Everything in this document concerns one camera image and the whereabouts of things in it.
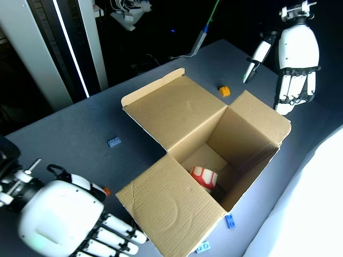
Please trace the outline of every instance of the table surface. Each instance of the table surface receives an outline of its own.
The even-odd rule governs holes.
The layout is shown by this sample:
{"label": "table surface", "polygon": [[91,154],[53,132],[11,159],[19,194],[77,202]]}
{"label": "table surface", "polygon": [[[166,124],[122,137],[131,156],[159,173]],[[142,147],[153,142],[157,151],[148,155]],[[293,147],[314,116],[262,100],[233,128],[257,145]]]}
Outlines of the table surface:
{"label": "table surface", "polygon": [[[251,83],[242,84],[248,67],[246,58],[244,52],[227,41],[217,41],[203,47],[193,58],[178,58],[159,66],[26,126],[7,138],[20,148],[20,163],[24,166],[28,167],[37,158],[43,159],[34,170],[34,176],[44,182],[53,180],[46,171],[46,166],[53,163],[108,187],[113,194],[105,202],[106,210],[129,221],[129,214],[114,193],[162,157],[165,151],[122,110],[121,98],[184,67],[188,77],[227,104],[247,89],[272,107],[277,75],[262,66]],[[220,86],[229,86],[231,96],[221,97]],[[244,254],[304,157],[330,132],[331,127],[327,124],[333,119],[331,113],[314,101],[296,107],[286,117],[292,121],[292,131],[281,151],[233,208],[236,227],[228,229],[222,220],[207,238],[211,249],[201,256]],[[122,143],[110,149],[107,141],[114,137],[120,137]],[[16,215],[0,210],[0,228],[5,231],[0,236],[1,256],[39,256],[21,243],[16,219]],[[148,242],[140,247],[137,256],[161,255]]]}

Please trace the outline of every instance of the blue block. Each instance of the blue block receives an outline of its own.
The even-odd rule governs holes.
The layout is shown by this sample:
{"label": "blue block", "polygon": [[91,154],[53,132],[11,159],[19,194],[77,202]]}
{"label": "blue block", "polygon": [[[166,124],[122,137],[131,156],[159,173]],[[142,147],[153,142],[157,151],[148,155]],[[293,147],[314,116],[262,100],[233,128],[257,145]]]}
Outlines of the blue block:
{"label": "blue block", "polygon": [[226,215],[225,219],[226,219],[226,222],[227,222],[227,225],[228,225],[229,229],[232,229],[232,228],[236,227],[236,224],[234,222],[234,218],[232,217],[231,214]]}
{"label": "blue block", "polygon": [[211,249],[210,248],[210,243],[208,241],[204,241],[201,245],[199,245],[199,247],[197,248],[196,252],[197,253],[202,253],[205,252],[207,250]]}
{"label": "blue block", "polygon": [[108,143],[110,148],[113,148],[116,145],[119,145],[121,143],[121,140],[120,140],[120,138],[113,138],[113,139],[107,141],[107,143]]}

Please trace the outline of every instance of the object inside box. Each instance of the object inside box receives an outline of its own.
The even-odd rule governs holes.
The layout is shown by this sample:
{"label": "object inside box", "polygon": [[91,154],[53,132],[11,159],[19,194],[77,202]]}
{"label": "object inside box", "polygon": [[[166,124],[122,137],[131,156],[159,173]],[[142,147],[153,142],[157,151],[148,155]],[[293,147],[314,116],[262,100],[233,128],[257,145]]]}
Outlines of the object inside box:
{"label": "object inside box", "polygon": [[203,122],[169,153],[188,172],[193,166],[216,172],[217,185],[211,196],[230,211],[278,149],[227,107]]}

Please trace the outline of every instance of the light strip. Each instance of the light strip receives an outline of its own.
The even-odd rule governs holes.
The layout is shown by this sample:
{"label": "light strip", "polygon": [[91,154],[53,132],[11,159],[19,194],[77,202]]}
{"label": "light strip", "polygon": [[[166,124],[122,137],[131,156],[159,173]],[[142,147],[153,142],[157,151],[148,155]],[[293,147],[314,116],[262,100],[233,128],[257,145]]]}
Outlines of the light strip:
{"label": "light strip", "polygon": [[73,61],[74,61],[74,64],[75,64],[77,73],[79,74],[79,77],[80,77],[82,86],[83,86],[83,88],[84,88],[84,91],[85,91],[85,93],[86,93],[86,96],[87,96],[87,98],[89,98],[90,95],[89,95],[89,93],[88,93],[86,84],[85,84],[85,82],[84,82],[84,78],[82,77],[82,74],[81,74],[81,70],[80,70],[79,64],[77,63],[77,60],[76,60],[76,57],[75,57],[75,54],[74,54],[74,50],[73,50],[73,48],[72,48],[72,46],[71,46],[71,43],[70,43],[70,40],[69,40],[69,37],[68,37],[68,33],[66,32],[65,25],[64,25],[64,21],[63,21],[63,19],[62,19],[62,15],[61,15],[61,12],[60,12],[59,7],[58,7],[58,4],[57,4],[57,0],[53,0],[53,3],[54,3],[55,10],[56,10],[56,13],[57,13],[57,16],[58,16],[58,19],[59,19],[59,23],[61,24],[61,27],[62,27],[62,31],[63,31],[64,37],[65,37],[65,39],[66,39],[66,43],[68,44],[68,47],[69,47],[69,50],[70,50],[70,53],[71,53],[71,57],[73,58]]}

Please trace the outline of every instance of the open cardboard box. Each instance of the open cardboard box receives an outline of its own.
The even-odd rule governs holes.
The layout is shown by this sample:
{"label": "open cardboard box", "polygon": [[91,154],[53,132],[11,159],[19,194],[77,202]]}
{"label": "open cardboard box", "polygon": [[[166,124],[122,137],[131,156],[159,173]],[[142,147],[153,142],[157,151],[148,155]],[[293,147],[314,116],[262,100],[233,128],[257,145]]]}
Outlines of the open cardboard box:
{"label": "open cardboard box", "polygon": [[[290,122],[245,91],[227,106],[183,68],[125,96],[123,109],[166,155],[116,196],[163,256],[194,251],[268,165]],[[218,173],[208,194],[192,166]]]}

